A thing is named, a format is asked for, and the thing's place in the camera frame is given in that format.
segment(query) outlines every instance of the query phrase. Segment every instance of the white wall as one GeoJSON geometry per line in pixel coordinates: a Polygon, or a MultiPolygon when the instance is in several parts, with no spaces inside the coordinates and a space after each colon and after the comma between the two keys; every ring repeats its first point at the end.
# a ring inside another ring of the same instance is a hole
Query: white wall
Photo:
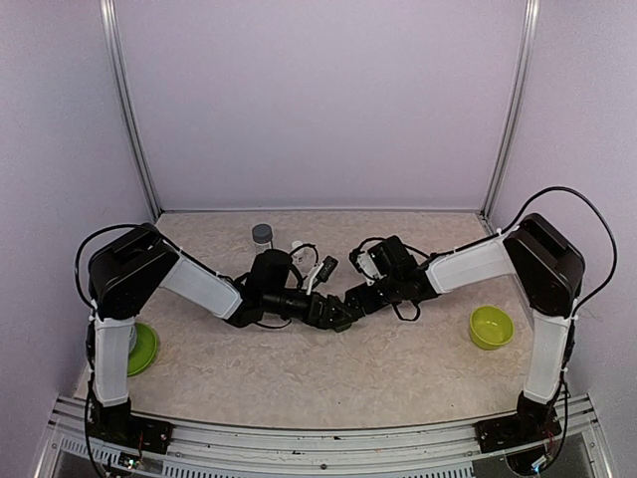
{"type": "Polygon", "coordinates": [[[164,209],[478,210],[525,2],[117,2],[164,209]]]}
{"type": "MultiPolygon", "coordinates": [[[[590,302],[577,327],[568,376],[589,391],[619,477],[635,476],[637,451],[637,2],[544,0],[511,165],[495,223],[553,184],[597,204],[619,245],[611,286],[590,302]]],[[[585,291],[610,266],[608,240],[585,205],[557,193],[544,213],[587,261],[585,291]]]]}
{"type": "Polygon", "coordinates": [[[0,8],[0,475],[26,477],[58,393],[84,362],[81,240],[147,220],[99,2],[0,8]]]}

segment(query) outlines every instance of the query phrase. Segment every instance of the green plate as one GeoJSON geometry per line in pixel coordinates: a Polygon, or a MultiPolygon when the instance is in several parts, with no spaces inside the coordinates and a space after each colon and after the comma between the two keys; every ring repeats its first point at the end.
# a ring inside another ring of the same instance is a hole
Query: green plate
{"type": "Polygon", "coordinates": [[[128,376],[137,375],[150,367],[157,355],[157,334],[146,324],[135,324],[137,343],[128,354],[128,376]]]}

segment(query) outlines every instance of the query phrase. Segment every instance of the green bowl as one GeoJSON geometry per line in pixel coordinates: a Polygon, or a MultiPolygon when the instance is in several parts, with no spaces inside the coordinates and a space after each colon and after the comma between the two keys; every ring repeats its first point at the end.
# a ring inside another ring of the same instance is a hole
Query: green bowl
{"type": "Polygon", "coordinates": [[[479,307],[471,315],[471,340],[485,351],[494,351],[508,344],[516,328],[504,311],[497,307],[479,307]]]}

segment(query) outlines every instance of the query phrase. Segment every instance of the metal frame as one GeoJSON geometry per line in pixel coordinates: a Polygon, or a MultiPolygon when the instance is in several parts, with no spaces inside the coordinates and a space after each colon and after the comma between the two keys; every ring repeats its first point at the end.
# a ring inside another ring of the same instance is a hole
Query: metal frame
{"type": "MultiPolygon", "coordinates": [[[[563,396],[556,410],[563,419],[563,396]]],[[[583,434],[595,477],[612,478],[605,440],[588,396],[572,397],[568,412],[568,435],[583,434]]],[[[348,430],[256,428],[161,418],[175,425],[168,453],[144,453],[143,463],[148,469],[137,470],[139,476],[396,478],[450,477],[454,471],[456,476],[473,476],[472,463],[476,460],[536,445],[482,454],[473,426],[478,418],[348,430]]],[[[94,456],[103,464],[121,451],[136,453],[100,440],[92,440],[92,444],[94,456]]],[[[52,476],[61,452],[87,456],[81,400],[58,399],[49,420],[44,450],[36,478],[52,476]]]]}
{"type": "Polygon", "coordinates": [[[516,76],[514,79],[514,90],[509,103],[509,111],[507,113],[507,122],[505,123],[505,131],[500,142],[498,151],[498,159],[496,168],[494,169],[487,197],[482,207],[483,215],[489,219],[496,205],[496,199],[502,187],[505,178],[505,172],[509,163],[511,147],[516,135],[518,119],[522,110],[522,103],[525,94],[525,85],[529,74],[529,66],[531,64],[531,54],[533,44],[535,42],[535,30],[537,26],[537,16],[539,13],[539,0],[527,0],[527,12],[525,16],[525,24],[522,34],[522,42],[520,45],[520,53],[518,56],[518,66],[516,68],[516,76]]]}
{"type": "Polygon", "coordinates": [[[148,168],[148,163],[146,162],[143,148],[141,146],[137,121],[135,120],[135,115],[132,110],[132,102],[130,100],[130,91],[128,90],[128,83],[126,81],[126,70],[121,51],[121,43],[119,41],[119,30],[117,28],[117,16],[115,14],[114,1],[100,0],[100,6],[110,64],[115,78],[115,85],[119,96],[119,105],[121,106],[123,120],[126,125],[130,148],[132,149],[135,169],[137,170],[139,182],[141,182],[141,188],[146,200],[148,212],[150,213],[152,220],[156,221],[162,211],[159,205],[157,192],[152,181],[152,176],[150,175],[150,169],[148,168]]]}

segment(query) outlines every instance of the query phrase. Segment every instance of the metal mounting rail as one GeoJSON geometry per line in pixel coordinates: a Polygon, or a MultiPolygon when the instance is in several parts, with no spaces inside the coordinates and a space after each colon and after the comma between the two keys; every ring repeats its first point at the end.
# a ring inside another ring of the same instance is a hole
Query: metal mounting rail
{"type": "MultiPolygon", "coordinates": [[[[562,420],[563,398],[556,409],[562,420]]],[[[597,418],[588,396],[571,398],[568,411],[568,435],[590,433],[597,418]]],[[[51,476],[47,473],[55,466],[57,458],[48,456],[51,453],[47,454],[47,449],[54,449],[58,454],[64,451],[87,456],[83,419],[84,403],[81,400],[58,399],[36,476],[51,476]]],[[[504,451],[481,454],[473,427],[479,418],[420,426],[346,430],[256,428],[161,419],[175,425],[168,453],[144,453],[142,465],[136,470],[139,476],[464,478],[474,476],[474,461],[505,454],[504,451]]],[[[507,453],[532,446],[509,449],[507,453]]],[[[109,457],[111,462],[116,462],[121,452],[136,453],[136,450],[93,439],[92,449],[96,460],[102,464],[106,464],[109,457]]]]}

